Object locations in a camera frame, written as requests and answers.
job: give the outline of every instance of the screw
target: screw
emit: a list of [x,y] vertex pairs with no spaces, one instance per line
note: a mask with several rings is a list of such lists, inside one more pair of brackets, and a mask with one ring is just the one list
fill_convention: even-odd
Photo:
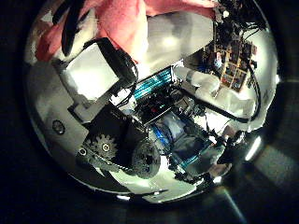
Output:
[[110,150],[110,145],[109,145],[109,144],[103,144],[103,145],[102,145],[102,149],[103,149],[104,151],[109,151],[109,150]]
[[86,156],[87,151],[84,148],[81,148],[78,153],[80,153],[82,156]]
[[65,133],[65,126],[57,119],[52,123],[52,129],[59,135],[63,135]]

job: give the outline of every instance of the fisheye lens view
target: fisheye lens view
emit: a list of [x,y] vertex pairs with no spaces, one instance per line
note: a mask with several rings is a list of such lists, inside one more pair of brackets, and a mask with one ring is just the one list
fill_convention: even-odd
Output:
[[280,77],[253,0],[49,0],[28,35],[39,141],[115,200],[173,203],[262,151]]

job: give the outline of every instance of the metal gear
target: metal gear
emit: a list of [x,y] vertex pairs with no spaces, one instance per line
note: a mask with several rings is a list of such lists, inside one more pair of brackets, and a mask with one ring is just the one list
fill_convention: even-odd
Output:
[[132,156],[133,171],[143,179],[157,175],[161,165],[158,148],[148,139],[140,142]]
[[110,138],[109,135],[97,135],[93,140],[88,139],[85,142],[85,145],[92,152],[107,160],[111,160],[112,158],[114,158],[117,152],[114,138]]

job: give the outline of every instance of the blue component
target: blue component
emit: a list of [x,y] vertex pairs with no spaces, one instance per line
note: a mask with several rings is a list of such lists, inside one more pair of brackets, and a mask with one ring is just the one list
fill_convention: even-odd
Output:
[[153,132],[156,134],[157,138],[160,139],[162,144],[165,147],[168,147],[169,146],[169,141],[168,141],[167,137],[157,128],[156,125],[152,125],[151,128],[152,128]]
[[183,161],[180,166],[185,169],[190,163],[193,163],[198,159],[198,156],[192,156],[191,158],[187,159],[186,161]]
[[172,81],[171,67],[167,67],[163,71],[157,73],[157,75],[150,77],[141,83],[139,83],[134,92],[136,100],[150,94],[153,90],[156,90],[163,85]]

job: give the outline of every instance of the pink cloth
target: pink cloth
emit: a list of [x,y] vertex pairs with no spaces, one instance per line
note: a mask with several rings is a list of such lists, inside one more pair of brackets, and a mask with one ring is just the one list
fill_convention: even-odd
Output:
[[[147,15],[155,16],[174,11],[190,11],[214,19],[211,0],[86,0],[80,16],[91,8],[98,19],[98,34],[108,37],[115,48],[123,49],[139,62],[148,44]],[[53,25],[40,38],[36,57],[49,61],[61,46],[64,20]]]

